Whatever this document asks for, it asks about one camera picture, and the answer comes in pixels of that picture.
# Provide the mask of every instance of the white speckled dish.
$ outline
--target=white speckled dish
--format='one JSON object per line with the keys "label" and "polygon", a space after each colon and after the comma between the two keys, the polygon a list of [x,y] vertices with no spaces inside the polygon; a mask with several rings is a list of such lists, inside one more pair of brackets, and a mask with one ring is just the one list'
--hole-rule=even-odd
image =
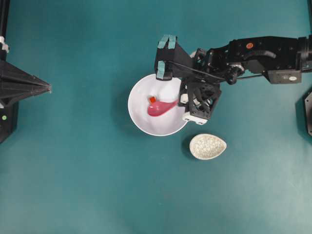
{"label": "white speckled dish", "polygon": [[218,157],[225,149],[225,141],[211,134],[199,134],[190,142],[192,155],[201,160]]}

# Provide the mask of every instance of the black stand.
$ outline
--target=black stand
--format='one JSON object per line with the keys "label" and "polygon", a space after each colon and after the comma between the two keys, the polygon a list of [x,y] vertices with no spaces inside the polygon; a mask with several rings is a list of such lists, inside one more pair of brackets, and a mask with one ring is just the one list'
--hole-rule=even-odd
{"label": "black stand", "polygon": [[51,91],[51,85],[6,62],[5,43],[10,0],[0,0],[0,143],[17,126],[19,101]]}

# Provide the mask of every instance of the white plastic part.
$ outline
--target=white plastic part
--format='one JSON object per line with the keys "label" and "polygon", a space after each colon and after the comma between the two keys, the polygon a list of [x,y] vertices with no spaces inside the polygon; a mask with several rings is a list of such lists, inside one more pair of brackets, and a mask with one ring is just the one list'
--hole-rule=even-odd
{"label": "white plastic part", "polygon": [[0,36],[0,43],[2,44],[2,50],[5,50],[6,53],[9,53],[9,46],[5,44],[5,40],[3,36]]}
{"label": "white plastic part", "polygon": [[128,98],[128,111],[133,123],[143,132],[158,137],[168,136],[182,129],[187,124],[182,119],[184,107],[175,106],[157,117],[147,114],[150,96],[159,101],[173,102],[178,99],[180,84],[181,80],[178,78],[161,81],[156,79],[155,74],[139,80]]}
{"label": "white plastic part", "polygon": [[224,140],[211,134],[199,134],[190,142],[192,155],[201,160],[208,160],[222,154],[227,145]]}
{"label": "white plastic part", "polygon": [[188,101],[189,101],[188,95],[187,94],[182,94],[181,97],[180,97],[180,102],[185,104],[185,103],[188,103]]}
{"label": "white plastic part", "polygon": [[203,124],[207,123],[206,119],[199,118],[199,117],[196,117],[196,116],[192,116],[190,112],[185,112],[183,114],[182,119],[184,121],[194,121],[195,123],[197,123],[199,125],[203,125]]}

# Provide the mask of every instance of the red spoon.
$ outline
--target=red spoon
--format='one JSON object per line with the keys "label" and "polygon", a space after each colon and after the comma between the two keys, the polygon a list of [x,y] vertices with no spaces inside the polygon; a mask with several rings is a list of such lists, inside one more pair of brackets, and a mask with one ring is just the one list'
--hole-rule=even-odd
{"label": "red spoon", "polygon": [[174,106],[177,105],[178,100],[174,102],[163,102],[163,101],[156,101],[154,97],[150,98],[151,104],[147,108],[147,113],[150,116],[160,116],[163,113],[166,113],[170,109],[172,109]]}

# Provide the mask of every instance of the cable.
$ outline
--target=cable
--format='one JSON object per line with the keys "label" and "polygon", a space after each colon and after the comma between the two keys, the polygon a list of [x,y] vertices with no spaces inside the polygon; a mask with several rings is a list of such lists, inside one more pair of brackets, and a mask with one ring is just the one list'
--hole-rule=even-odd
{"label": "cable", "polygon": [[[214,75],[212,75],[212,74],[209,74],[209,73],[206,73],[206,72],[202,72],[202,71],[197,70],[197,69],[190,68],[190,67],[188,67],[188,66],[185,66],[185,65],[180,64],[180,63],[177,63],[177,62],[172,62],[172,61],[168,61],[168,62],[170,62],[170,63],[172,63],[172,64],[174,64],[174,65],[177,65],[177,66],[181,66],[181,67],[187,68],[187,69],[189,69],[189,70],[191,70],[191,71],[198,72],[198,73],[202,73],[202,74],[211,76],[211,77],[213,77],[213,78],[216,78],[216,79],[220,79],[220,80],[222,80],[222,81],[225,81],[225,78],[217,77],[217,76],[214,76]],[[250,79],[250,78],[261,77],[261,76],[263,76],[263,75],[262,75],[262,74],[259,74],[259,75],[254,75],[254,76],[240,77],[240,78],[237,78],[237,79]]]}
{"label": "cable", "polygon": [[259,75],[248,76],[248,77],[238,77],[237,79],[250,79],[250,78],[261,77],[261,76],[263,76],[263,75],[262,75],[262,74],[259,74]]}
{"label": "cable", "polygon": [[214,75],[212,75],[212,74],[209,74],[209,73],[206,73],[206,72],[202,72],[202,71],[197,70],[197,69],[190,68],[190,67],[185,66],[185,65],[180,64],[180,63],[176,63],[176,62],[172,62],[172,61],[168,61],[168,62],[170,62],[170,63],[172,63],[172,64],[174,64],[174,65],[180,66],[180,67],[184,67],[184,68],[189,69],[189,70],[191,70],[191,71],[198,72],[198,73],[201,73],[201,74],[205,74],[205,75],[208,75],[208,76],[210,76],[210,77],[213,77],[213,78],[216,78],[216,79],[225,81],[225,78],[217,77],[217,76],[214,76]]}

